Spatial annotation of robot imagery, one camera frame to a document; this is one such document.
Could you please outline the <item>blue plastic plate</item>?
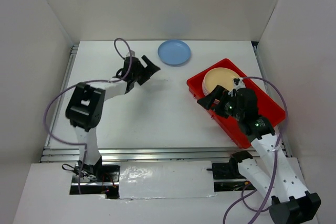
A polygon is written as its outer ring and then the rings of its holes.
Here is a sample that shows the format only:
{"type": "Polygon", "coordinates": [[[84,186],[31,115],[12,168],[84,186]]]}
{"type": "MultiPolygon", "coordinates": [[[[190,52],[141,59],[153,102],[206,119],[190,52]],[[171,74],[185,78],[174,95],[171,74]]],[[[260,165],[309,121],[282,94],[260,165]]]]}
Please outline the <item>blue plastic plate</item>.
{"type": "Polygon", "coordinates": [[[187,63],[191,58],[190,47],[181,40],[167,40],[158,47],[159,59],[170,66],[179,66],[187,63]]]}

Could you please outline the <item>yellow plastic plate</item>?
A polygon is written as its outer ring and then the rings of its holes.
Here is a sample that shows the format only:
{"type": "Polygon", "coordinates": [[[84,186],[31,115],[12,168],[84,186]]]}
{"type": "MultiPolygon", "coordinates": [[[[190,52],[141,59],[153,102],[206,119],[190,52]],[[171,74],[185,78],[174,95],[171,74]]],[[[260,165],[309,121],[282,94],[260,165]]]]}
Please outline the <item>yellow plastic plate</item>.
{"type": "Polygon", "coordinates": [[[222,86],[230,91],[234,88],[234,79],[240,76],[228,68],[214,68],[208,71],[202,82],[202,90],[204,95],[211,93],[217,85],[222,86]]]}

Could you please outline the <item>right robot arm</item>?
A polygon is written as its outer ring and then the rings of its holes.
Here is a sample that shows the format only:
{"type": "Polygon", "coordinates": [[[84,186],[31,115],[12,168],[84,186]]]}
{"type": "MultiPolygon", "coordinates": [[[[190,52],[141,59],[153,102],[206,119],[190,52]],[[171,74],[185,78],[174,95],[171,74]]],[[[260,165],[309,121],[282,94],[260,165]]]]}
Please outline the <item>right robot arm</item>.
{"type": "Polygon", "coordinates": [[[279,147],[278,136],[269,120],[259,114],[254,90],[239,84],[232,91],[217,86],[198,104],[215,114],[236,119],[239,129],[247,136],[267,168],[265,174],[246,152],[232,156],[229,173],[236,178],[246,177],[264,197],[257,210],[259,215],[268,207],[274,223],[304,223],[314,218],[321,199],[301,182],[279,147]]]}

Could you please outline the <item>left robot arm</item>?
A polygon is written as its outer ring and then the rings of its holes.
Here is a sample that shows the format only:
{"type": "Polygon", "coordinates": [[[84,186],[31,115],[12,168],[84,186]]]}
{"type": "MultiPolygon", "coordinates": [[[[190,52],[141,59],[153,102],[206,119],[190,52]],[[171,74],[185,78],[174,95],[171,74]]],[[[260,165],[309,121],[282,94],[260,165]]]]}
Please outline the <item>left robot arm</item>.
{"type": "Polygon", "coordinates": [[[136,83],[140,86],[161,70],[147,56],[140,59],[128,56],[123,67],[108,81],[80,82],[75,85],[65,116],[74,128],[79,145],[76,173],[93,182],[103,177],[102,156],[98,149],[97,126],[100,123],[104,102],[129,93],[136,83]]]}

